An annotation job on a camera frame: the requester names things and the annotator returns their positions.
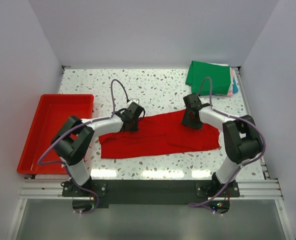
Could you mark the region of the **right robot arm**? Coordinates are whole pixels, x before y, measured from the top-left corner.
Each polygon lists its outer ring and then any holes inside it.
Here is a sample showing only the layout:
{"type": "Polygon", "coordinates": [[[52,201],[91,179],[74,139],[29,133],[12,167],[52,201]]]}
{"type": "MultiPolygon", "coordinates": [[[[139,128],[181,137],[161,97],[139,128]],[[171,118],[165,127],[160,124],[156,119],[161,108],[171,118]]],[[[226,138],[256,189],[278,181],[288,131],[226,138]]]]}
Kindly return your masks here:
{"type": "Polygon", "coordinates": [[[212,107],[211,103],[202,103],[197,94],[183,98],[185,112],[182,124],[201,130],[210,125],[223,133],[226,158],[220,168],[212,174],[207,185],[200,186],[198,193],[207,197],[223,196],[235,183],[235,177],[241,168],[265,150],[263,136],[250,115],[232,116],[212,107]]]}

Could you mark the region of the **red t shirt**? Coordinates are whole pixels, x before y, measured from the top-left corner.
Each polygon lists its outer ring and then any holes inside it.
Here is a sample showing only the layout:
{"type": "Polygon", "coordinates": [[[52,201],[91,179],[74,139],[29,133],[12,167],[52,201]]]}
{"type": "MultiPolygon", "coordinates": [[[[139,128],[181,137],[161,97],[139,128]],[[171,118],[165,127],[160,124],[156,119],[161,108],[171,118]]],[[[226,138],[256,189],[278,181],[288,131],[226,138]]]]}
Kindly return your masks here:
{"type": "Polygon", "coordinates": [[[135,132],[121,131],[99,137],[101,158],[127,159],[220,148],[219,130],[204,124],[201,129],[184,126],[185,110],[144,117],[135,132]]]}

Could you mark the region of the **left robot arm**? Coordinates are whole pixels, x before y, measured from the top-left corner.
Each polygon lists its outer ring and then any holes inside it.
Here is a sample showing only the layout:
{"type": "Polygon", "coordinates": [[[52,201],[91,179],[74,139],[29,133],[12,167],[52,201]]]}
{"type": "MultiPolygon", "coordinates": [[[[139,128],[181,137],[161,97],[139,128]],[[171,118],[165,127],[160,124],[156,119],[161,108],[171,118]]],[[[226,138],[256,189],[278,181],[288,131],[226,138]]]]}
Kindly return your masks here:
{"type": "Polygon", "coordinates": [[[62,196],[93,196],[94,184],[84,163],[92,138],[110,133],[136,132],[140,116],[144,115],[144,108],[132,101],[126,108],[108,117],[92,119],[69,117],[52,140],[53,149],[70,177],[68,181],[61,183],[62,196]]]}

